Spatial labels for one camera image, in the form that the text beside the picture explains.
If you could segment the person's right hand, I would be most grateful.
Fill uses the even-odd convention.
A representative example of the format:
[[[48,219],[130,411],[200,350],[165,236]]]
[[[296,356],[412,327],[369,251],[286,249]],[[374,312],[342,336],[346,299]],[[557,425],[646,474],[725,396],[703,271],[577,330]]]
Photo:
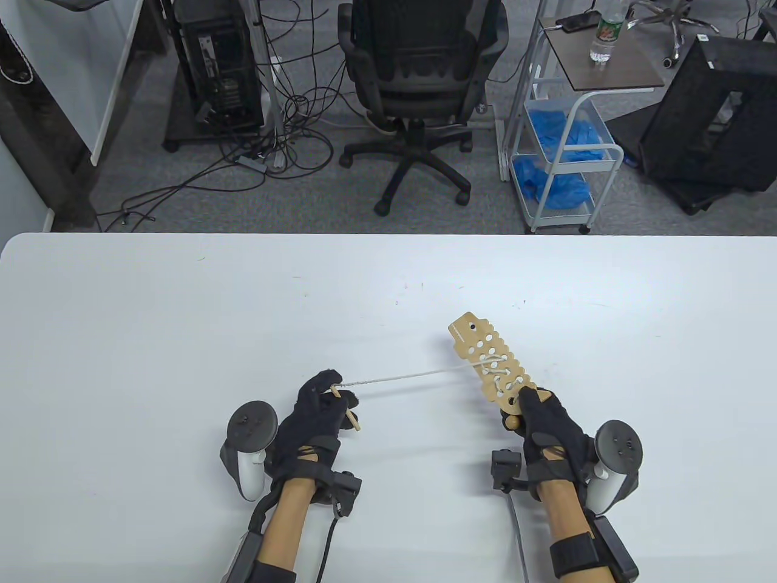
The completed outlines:
[[[540,500],[540,484],[563,480],[572,483],[580,503],[585,503],[586,484],[599,460],[594,439],[571,419],[554,394],[541,400],[537,390],[523,387],[516,400],[521,413],[514,433],[523,439],[528,477],[518,481],[517,488]]]

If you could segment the person's left hand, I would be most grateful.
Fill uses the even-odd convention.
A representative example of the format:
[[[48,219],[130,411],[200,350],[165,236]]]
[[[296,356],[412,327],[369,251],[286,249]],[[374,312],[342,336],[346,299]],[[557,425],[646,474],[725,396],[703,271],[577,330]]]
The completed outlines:
[[[309,463],[332,468],[338,455],[339,433],[353,429],[347,411],[359,401],[348,389],[339,396],[332,386],[342,383],[334,369],[319,372],[300,387],[293,411],[280,423],[274,441],[267,449],[265,470],[273,483],[300,476]]]

